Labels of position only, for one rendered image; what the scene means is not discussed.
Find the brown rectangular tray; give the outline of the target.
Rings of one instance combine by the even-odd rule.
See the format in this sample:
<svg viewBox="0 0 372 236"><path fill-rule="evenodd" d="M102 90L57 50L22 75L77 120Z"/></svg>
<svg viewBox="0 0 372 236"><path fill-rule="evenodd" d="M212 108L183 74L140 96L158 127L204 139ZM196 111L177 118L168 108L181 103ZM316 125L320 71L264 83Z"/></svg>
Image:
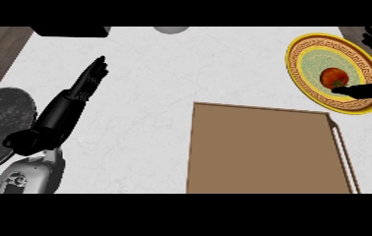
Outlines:
<svg viewBox="0 0 372 236"><path fill-rule="evenodd" d="M342 136L329 114L198 102L186 191L357 194Z"/></svg>

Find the dark grey round pan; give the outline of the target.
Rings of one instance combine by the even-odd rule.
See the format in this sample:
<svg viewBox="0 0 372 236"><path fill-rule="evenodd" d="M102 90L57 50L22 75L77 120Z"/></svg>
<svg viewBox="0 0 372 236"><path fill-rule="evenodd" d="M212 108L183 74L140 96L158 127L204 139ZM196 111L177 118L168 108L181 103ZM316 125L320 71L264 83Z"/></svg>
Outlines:
<svg viewBox="0 0 372 236"><path fill-rule="evenodd" d="M13 156L3 146L10 134L31 128L37 120L37 106L31 95L20 88L0 88L0 165Z"/></svg>

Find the dark wooden panel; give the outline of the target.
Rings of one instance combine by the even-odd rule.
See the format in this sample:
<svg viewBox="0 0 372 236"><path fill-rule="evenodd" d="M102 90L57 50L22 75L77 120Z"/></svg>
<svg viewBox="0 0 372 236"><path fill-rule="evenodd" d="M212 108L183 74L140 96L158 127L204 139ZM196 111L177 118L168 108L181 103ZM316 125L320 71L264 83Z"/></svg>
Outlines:
<svg viewBox="0 0 372 236"><path fill-rule="evenodd" d="M32 33L29 27L0 27L0 80L9 71Z"/></svg>

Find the yellow patterned plate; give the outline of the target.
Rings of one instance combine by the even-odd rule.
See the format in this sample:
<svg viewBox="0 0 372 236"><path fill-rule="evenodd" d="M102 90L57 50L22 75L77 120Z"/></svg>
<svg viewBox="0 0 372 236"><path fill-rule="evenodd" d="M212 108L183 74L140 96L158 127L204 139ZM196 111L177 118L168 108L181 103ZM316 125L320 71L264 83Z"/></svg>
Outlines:
<svg viewBox="0 0 372 236"><path fill-rule="evenodd" d="M342 114L372 112L372 98L332 93L320 83L322 71L335 67L348 75L348 86L372 84L372 56L354 43L326 33L304 34L289 44L285 62L294 84L314 103Z"/></svg>

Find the grey round object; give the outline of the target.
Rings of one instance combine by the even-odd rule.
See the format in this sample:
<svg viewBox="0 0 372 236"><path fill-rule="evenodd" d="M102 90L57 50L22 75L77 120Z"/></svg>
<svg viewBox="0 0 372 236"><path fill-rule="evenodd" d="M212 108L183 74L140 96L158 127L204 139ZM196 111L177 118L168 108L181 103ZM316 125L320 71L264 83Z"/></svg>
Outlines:
<svg viewBox="0 0 372 236"><path fill-rule="evenodd" d="M175 34L189 29L189 27L153 27L153 29L164 34Z"/></svg>

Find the red tomato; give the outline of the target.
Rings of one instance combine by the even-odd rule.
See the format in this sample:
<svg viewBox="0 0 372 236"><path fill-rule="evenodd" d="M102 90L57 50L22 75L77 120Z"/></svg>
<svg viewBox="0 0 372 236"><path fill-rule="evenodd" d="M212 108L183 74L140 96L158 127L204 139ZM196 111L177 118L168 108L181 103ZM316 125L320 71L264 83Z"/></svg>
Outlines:
<svg viewBox="0 0 372 236"><path fill-rule="evenodd" d="M329 67L322 71L320 83L328 89L345 87L348 83L348 75L341 69Z"/></svg>

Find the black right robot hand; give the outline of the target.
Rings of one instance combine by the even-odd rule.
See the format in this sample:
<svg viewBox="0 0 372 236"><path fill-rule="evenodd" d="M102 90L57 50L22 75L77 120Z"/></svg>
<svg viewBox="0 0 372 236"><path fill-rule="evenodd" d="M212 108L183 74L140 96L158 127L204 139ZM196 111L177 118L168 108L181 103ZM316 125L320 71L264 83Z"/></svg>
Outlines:
<svg viewBox="0 0 372 236"><path fill-rule="evenodd" d="M350 87L338 87L333 88L330 92L347 95L354 99L372 98L372 84Z"/></svg>

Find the black appliance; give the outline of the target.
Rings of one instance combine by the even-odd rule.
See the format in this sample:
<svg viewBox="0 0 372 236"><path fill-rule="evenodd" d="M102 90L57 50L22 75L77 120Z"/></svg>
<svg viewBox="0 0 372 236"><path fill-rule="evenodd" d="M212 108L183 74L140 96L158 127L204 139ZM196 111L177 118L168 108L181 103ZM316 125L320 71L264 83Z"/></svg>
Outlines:
<svg viewBox="0 0 372 236"><path fill-rule="evenodd" d="M106 37L109 27L32 27L40 36L57 37Z"/></svg>

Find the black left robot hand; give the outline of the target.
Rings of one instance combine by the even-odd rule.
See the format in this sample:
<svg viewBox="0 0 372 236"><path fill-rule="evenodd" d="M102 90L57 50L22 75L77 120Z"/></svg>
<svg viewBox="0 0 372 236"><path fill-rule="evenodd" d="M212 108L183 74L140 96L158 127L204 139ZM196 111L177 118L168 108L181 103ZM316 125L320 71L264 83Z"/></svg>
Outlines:
<svg viewBox="0 0 372 236"><path fill-rule="evenodd" d="M62 145L108 73L105 57L100 56L82 71L71 89L65 89L50 101L32 127L6 137L3 146L13 153L28 156Z"/></svg>

